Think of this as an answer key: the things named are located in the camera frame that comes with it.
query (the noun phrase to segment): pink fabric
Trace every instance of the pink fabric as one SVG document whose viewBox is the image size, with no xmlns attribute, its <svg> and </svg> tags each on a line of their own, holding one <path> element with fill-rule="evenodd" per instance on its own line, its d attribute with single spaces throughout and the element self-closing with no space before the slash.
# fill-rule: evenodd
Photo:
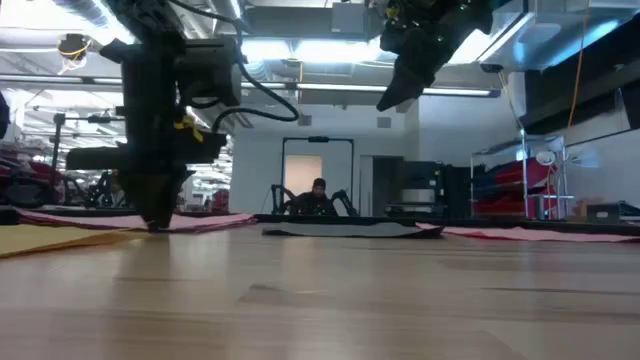
<svg viewBox="0 0 640 360">
<path fill-rule="evenodd" d="M 85 228 L 101 229 L 141 229 L 146 230 L 147 225 L 140 216 L 114 216 L 114 217 L 67 217 L 55 216 L 16 209 L 16 211 L 30 223 L 46 225 L 70 225 Z M 238 214 L 228 216 L 210 216 L 205 218 L 192 218 L 173 215 L 170 231 L 212 231 L 254 222 L 253 215 Z"/>
<path fill-rule="evenodd" d="M 437 226 L 416 223 L 422 229 L 433 229 Z M 575 242 L 621 242 L 640 240 L 638 236 L 576 234 L 549 230 L 528 230 L 520 227 L 511 229 L 499 228 L 461 228 L 447 226 L 442 230 L 446 234 L 468 236 L 483 239 L 526 240 L 526 241 L 575 241 Z"/>
</svg>

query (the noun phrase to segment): table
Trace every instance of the table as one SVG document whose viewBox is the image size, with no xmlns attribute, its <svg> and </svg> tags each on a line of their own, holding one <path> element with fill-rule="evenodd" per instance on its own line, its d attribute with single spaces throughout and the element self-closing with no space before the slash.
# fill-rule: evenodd
<svg viewBox="0 0 640 360">
<path fill-rule="evenodd" d="M 637 359 L 631 244 L 262 237 L 260 226 L 0 261 L 30 359 Z"/>
</svg>

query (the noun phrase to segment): black mat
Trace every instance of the black mat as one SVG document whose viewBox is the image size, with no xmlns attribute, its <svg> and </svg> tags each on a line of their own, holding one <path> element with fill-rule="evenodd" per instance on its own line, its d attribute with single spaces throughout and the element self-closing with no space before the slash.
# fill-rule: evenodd
<svg viewBox="0 0 640 360">
<path fill-rule="evenodd" d="M 271 236 L 437 239 L 440 237 L 442 229 L 442 227 L 438 227 L 424 230 L 415 226 L 402 226 L 396 223 L 379 223 L 375 225 L 279 223 L 265 226 L 262 234 Z"/>
</svg>

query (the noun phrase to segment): workshop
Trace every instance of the workshop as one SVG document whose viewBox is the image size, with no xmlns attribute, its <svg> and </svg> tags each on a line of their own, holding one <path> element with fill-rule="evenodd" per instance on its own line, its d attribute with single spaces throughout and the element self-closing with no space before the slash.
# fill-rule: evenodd
<svg viewBox="0 0 640 360">
<path fill-rule="evenodd" d="M 638 36 L 640 0 L 0 0 L 0 359 L 637 360 Z"/>
</svg>

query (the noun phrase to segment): metal rack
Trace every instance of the metal rack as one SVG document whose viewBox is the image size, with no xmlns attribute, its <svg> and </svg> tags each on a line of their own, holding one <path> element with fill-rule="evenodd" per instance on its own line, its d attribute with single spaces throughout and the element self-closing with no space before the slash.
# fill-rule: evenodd
<svg viewBox="0 0 640 360">
<path fill-rule="evenodd" d="M 556 184 L 556 194 L 548 195 L 548 194 L 529 194 L 529 186 L 527 184 L 527 159 L 535 156 L 538 151 L 552 151 L 556 154 L 556 166 L 558 168 L 557 171 L 560 172 L 560 176 L 558 177 L 559 183 Z M 558 218 L 560 218 L 560 203 L 563 203 L 563 216 L 568 215 L 568 200 L 573 199 L 573 196 L 568 194 L 568 185 L 567 185 L 567 173 L 566 167 L 564 166 L 564 159 L 566 159 L 566 149 L 564 146 L 564 137 L 562 136 L 545 136 L 545 135 L 526 135 L 524 131 L 521 131 L 520 136 L 511 141 L 507 141 L 490 148 L 475 152 L 471 154 L 471 182 L 470 182 L 470 190 L 471 190 L 471 216 L 475 217 L 475 207 L 474 203 L 476 202 L 474 198 L 474 190 L 478 191 L 480 188 L 474 187 L 474 164 L 478 164 L 476 158 L 478 157 L 486 157 L 486 156 L 505 156 L 512 155 L 510 161 L 513 159 L 517 159 L 518 153 L 522 154 L 522 180 L 515 181 L 507 184 L 499 184 L 493 186 L 482 187 L 482 190 L 495 189 L 495 188 L 519 188 L 522 186 L 523 192 L 523 201 L 524 201 L 524 209 L 520 213 L 510 213 L 510 214 L 500 214 L 500 215 L 524 215 L 525 218 L 529 218 L 529 206 L 528 200 L 531 198 L 539 198 L 540 201 L 544 201 L 544 199 L 555 199 L 558 204 Z"/>
</svg>

